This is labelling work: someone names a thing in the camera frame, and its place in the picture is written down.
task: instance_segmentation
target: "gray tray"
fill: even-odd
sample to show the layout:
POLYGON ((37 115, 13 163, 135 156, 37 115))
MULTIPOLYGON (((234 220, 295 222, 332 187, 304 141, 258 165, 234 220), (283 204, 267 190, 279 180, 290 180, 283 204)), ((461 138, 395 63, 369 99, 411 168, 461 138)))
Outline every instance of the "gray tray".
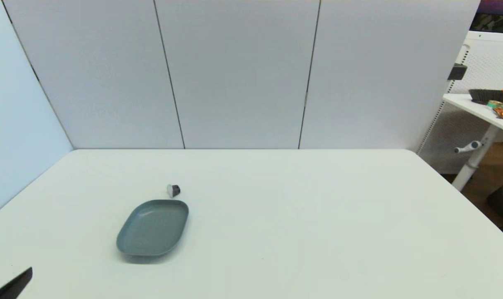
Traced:
POLYGON ((148 201, 133 210, 117 236, 117 248, 128 255, 170 252, 183 233, 189 207, 176 200, 148 201))

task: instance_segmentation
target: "white table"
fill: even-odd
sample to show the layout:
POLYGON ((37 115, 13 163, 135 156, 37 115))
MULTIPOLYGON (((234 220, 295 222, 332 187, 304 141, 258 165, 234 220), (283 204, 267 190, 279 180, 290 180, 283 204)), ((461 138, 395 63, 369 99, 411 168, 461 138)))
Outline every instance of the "white table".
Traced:
POLYGON ((0 287, 30 266, 21 299, 503 299, 503 234, 404 150, 74 151, 0 211, 0 287), (178 247, 125 259, 169 183, 178 247))
POLYGON ((497 118, 493 110, 488 106, 473 103, 470 95, 446 94, 443 96, 443 99, 447 103, 465 110, 466 112, 469 112, 490 123, 488 130, 481 140, 483 146, 473 152, 473 155, 471 155, 469 160, 458 173, 458 176, 452 182, 452 185, 461 191, 477 168, 479 168, 479 163, 487 153, 491 144, 493 144, 493 140, 495 140, 497 133, 500 130, 503 130, 503 119, 497 118))

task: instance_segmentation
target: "desk leg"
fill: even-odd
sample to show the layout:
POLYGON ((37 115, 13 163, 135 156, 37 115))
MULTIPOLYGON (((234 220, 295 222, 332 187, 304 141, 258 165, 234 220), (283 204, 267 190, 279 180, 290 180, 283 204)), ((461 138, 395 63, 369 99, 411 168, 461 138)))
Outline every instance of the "desk leg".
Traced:
POLYGON ((462 167, 458 176, 452 182, 452 185, 458 189, 458 191, 462 191, 464 186, 471 178, 471 176, 476 172, 477 168, 479 168, 479 164, 482 161, 482 158, 487 153, 491 144, 493 144, 493 140, 497 136, 497 133, 500 129, 494 125, 490 125, 484 134, 481 142, 482 146, 473 152, 471 158, 466 162, 466 164, 462 167))

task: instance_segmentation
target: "white pegboard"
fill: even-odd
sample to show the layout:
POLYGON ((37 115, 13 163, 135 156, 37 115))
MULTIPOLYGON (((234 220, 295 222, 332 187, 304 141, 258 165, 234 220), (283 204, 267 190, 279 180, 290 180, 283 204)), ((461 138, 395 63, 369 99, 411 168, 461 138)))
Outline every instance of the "white pegboard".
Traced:
POLYGON ((469 89, 503 89, 503 34, 469 32, 457 59, 467 66, 462 80, 451 81, 449 93, 469 89))
MULTIPOLYGON (((462 80, 449 82, 447 93, 468 93, 469 89, 503 89, 503 34, 469 32, 456 59, 468 67, 462 80)), ((471 156, 455 154, 453 148, 482 138, 488 123, 449 104, 442 104, 418 154, 441 174, 458 173, 471 156)), ((503 141, 503 134, 498 136, 503 141)))

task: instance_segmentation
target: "white wall panel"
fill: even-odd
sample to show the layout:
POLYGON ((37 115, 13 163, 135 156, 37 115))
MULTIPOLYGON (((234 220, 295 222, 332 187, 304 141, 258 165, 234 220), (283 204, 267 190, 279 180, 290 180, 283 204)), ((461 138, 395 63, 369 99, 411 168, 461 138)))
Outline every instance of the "white wall panel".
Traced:
POLYGON ((415 150, 478 5, 323 1, 301 148, 415 150))
POLYGON ((183 148, 149 0, 6 0, 76 148, 183 148))
POLYGON ((71 150, 0 0, 0 209, 71 150))
POLYGON ((318 0, 156 0, 186 148, 297 148, 318 0))

